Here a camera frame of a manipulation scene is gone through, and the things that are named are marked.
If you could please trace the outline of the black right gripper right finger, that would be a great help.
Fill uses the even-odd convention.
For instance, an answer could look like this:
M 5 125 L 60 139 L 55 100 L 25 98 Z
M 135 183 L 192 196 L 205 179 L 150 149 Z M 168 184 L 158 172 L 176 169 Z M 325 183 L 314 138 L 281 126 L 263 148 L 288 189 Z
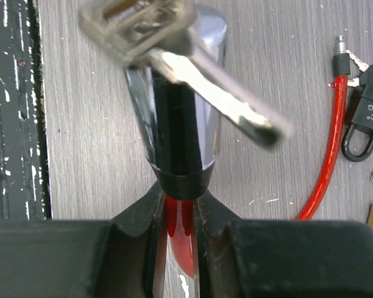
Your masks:
M 197 297 L 373 297 L 363 223 L 242 219 L 206 192 L 192 240 Z

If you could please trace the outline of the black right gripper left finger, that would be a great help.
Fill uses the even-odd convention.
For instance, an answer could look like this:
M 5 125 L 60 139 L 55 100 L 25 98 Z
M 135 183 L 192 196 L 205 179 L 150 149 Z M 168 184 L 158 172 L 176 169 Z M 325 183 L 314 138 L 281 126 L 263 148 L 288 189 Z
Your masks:
M 0 220 L 0 297 L 162 297 L 159 183 L 111 220 Z

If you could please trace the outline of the red cable lock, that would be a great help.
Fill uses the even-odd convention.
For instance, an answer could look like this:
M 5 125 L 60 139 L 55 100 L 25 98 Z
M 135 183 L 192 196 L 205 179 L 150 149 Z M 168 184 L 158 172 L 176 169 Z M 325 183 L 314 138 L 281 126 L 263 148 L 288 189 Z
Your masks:
M 213 7 L 195 7 L 198 18 L 192 28 L 223 66 L 228 22 Z M 165 193 L 173 255 L 184 273 L 194 278 L 193 201 L 208 190 L 219 155 L 220 113 L 189 86 L 173 84 L 151 67 L 128 68 L 125 75 L 147 160 Z M 336 87 L 326 154 L 316 185 L 297 219 L 313 217 L 331 181 L 343 131 L 347 77 L 345 72 L 334 75 Z

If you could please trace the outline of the black padlock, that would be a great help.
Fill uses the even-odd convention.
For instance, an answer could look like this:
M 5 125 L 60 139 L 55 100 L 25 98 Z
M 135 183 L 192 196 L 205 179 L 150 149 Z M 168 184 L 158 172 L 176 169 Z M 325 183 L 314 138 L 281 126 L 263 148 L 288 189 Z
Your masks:
M 346 112 L 347 129 L 341 142 L 343 155 L 353 162 L 366 160 L 373 151 L 373 65 L 369 66 L 354 87 Z M 364 151 L 358 155 L 350 150 L 350 142 L 354 132 L 360 131 L 369 137 Z

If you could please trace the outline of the cable lock keys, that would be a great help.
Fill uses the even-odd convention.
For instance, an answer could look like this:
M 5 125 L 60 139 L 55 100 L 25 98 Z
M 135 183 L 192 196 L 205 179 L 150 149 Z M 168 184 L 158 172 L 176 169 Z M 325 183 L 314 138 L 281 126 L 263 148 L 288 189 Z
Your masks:
M 120 65 L 151 66 L 187 84 L 259 145 L 291 136 L 285 117 L 215 62 L 196 17 L 191 1 L 90 1 L 78 13 L 80 29 Z

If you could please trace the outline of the black-headed key bunch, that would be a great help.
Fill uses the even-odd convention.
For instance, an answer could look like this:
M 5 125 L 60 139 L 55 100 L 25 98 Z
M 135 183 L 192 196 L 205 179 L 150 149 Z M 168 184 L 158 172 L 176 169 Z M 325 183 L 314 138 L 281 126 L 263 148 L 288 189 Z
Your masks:
M 352 78 L 348 79 L 347 86 L 350 88 L 358 87 L 360 84 L 360 75 L 368 70 L 369 64 L 364 60 L 360 59 L 352 51 L 346 50 L 346 53 L 349 55 L 351 63 L 354 65 L 352 67 Z

